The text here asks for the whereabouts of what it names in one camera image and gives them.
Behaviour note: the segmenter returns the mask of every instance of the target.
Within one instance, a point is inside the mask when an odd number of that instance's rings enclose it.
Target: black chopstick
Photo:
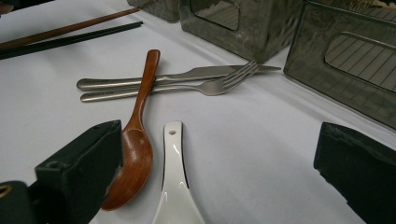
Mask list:
[[[94,39],[105,35],[113,35],[122,31],[137,28],[143,24],[142,21],[121,25],[105,30],[94,31],[83,35],[73,35],[65,38],[45,41],[27,46],[16,47],[13,49],[0,50],[0,60],[14,58],[25,54],[35,53],[46,49],[55,49],[66,45],[76,44],[85,40]]]

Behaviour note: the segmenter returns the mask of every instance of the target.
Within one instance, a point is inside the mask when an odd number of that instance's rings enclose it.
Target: cutlery holder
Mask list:
[[[303,1],[179,0],[183,31],[263,63],[291,43]]]
[[[169,22],[180,19],[178,15],[178,0],[127,0],[130,6],[142,10]]]
[[[395,130],[394,3],[305,0],[284,72]]]

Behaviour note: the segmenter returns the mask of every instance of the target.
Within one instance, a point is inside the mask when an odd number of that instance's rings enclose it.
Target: white tabletop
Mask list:
[[[130,8],[123,0],[57,0],[0,19],[0,42]],[[135,98],[84,104],[84,77],[141,77],[149,49],[157,74],[247,61],[144,11],[65,36],[135,21],[142,27],[0,61],[0,182],[35,181],[34,168],[92,126],[129,120]],[[288,49],[266,64],[282,67]],[[127,205],[99,211],[95,224],[150,223],[161,196],[163,126],[184,123],[191,194],[207,223],[363,223],[313,168],[323,121],[396,148],[390,131],[290,81],[282,71],[255,76],[220,96],[183,91],[150,95],[144,125],[154,150],[147,184]]]

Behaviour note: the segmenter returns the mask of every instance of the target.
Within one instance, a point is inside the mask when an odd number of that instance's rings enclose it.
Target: metal knife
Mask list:
[[[154,85],[164,85],[182,81],[195,81],[223,77],[235,70],[240,69],[242,66],[244,65],[196,67],[186,73],[156,76]],[[266,71],[277,71],[280,69],[280,67],[260,65],[259,71],[257,73],[262,73]],[[140,85],[140,81],[141,77],[120,79],[83,78],[78,81],[77,87],[81,91],[107,91],[115,89],[138,88]]]

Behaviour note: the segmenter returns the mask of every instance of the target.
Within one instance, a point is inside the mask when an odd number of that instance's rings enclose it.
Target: wooden spoon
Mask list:
[[[128,203],[149,177],[152,148],[142,123],[143,108],[155,79],[160,51],[151,49],[146,59],[134,112],[122,130],[123,166],[107,192],[102,209],[110,211]]]

